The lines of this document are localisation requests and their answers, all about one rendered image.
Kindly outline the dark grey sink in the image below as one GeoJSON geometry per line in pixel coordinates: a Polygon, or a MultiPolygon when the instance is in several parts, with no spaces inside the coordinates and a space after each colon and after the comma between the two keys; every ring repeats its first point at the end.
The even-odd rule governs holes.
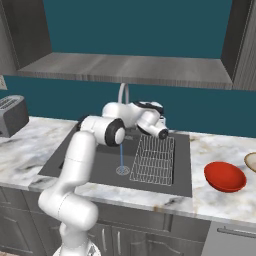
{"type": "Polygon", "coordinates": [[[129,179],[140,137],[137,130],[128,130],[123,141],[124,170],[120,170],[120,147],[99,145],[96,149],[91,183],[145,190],[170,195],[191,197],[192,178],[190,161],[190,138],[188,135],[169,133],[175,139],[174,176],[171,186],[147,184],[129,179]]]}

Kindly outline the red bowl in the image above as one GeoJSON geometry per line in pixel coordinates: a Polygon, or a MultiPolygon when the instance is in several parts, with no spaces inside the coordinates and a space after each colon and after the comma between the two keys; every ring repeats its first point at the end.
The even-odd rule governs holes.
{"type": "Polygon", "coordinates": [[[245,187],[247,179],[245,174],[236,166],[215,161],[204,167],[206,181],[216,190],[232,193],[245,187]]]}

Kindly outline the beige bowl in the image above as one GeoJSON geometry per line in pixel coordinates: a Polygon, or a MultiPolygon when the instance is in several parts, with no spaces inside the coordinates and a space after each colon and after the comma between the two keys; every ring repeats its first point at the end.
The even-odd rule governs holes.
{"type": "Polygon", "coordinates": [[[244,157],[246,166],[256,173],[256,152],[248,153],[244,157]]]}

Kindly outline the silver curved tap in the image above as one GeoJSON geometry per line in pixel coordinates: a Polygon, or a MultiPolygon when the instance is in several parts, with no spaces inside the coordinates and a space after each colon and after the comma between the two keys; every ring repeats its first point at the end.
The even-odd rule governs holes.
{"type": "Polygon", "coordinates": [[[118,102],[122,101],[125,101],[126,104],[129,103],[129,86],[126,83],[122,83],[119,87],[118,102]]]}

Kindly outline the grey wooden shelf board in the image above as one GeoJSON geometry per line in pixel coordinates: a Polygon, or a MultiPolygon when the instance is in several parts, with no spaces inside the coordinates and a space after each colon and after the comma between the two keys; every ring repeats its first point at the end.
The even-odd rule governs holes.
{"type": "Polygon", "coordinates": [[[51,53],[23,67],[18,74],[77,81],[232,88],[232,80],[219,59],[51,53]]]}

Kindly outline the grey cupboard door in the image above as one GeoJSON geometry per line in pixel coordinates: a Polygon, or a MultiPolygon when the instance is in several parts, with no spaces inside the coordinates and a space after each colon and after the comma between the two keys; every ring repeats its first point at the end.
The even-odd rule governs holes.
{"type": "Polygon", "coordinates": [[[117,231],[121,233],[121,256],[201,256],[204,246],[203,242],[113,227],[112,238],[115,256],[119,256],[117,231]]]}
{"type": "Polygon", "coordinates": [[[28,211],[0,206],[0,249],[19,256],[47,256],[28,211]]]}
{"type": "MultiPolygon", "coordinates": [[[[32,212],[31,215],[47,256],[52,256],[61,246],[61,236],[59,233],[60,222],[45,214],[32,212]]],[[[112,234],[111,228],[108,225],[96,223],[95,226],[88,231],[88,236],[100,250],[101,256],[113,256],[112,234]],[[104,252],[102,245],[101,231],[103,228],[105,229],[106,252],[104,252]]]]}

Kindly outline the grey dishwasher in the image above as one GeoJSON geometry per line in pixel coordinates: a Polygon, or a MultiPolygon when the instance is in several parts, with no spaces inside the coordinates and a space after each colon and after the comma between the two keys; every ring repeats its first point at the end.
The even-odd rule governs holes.
{"type": "Polygon", "coordinates": [[[219,233],[217,228],[256,234],[256,228],[212,222],[201,256],[256,256],[256,239],[219,233]]]}

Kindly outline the grey toaster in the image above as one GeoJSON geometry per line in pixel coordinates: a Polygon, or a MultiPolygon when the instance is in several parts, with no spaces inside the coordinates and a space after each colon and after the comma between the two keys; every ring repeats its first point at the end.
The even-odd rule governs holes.
{"type": "Polygon", "coordinates": [[[0,99],[0,137],[10,138],[29,122],[25,98],[9,95],[0,99]]]}

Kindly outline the grey wooden wall cupboard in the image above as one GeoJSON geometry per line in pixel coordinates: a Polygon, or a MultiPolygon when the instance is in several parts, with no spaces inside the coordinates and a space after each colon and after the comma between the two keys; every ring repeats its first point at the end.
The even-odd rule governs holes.
{"type": "Polygon", "coordinates": [[[43,0],[0,0],[0,75],[52,52],[43,0]]]}
{"type": "Polygon", "coordinates": [[[232,0],[221,61],[234,90],[256,91],[256,0],[232,0]]]}

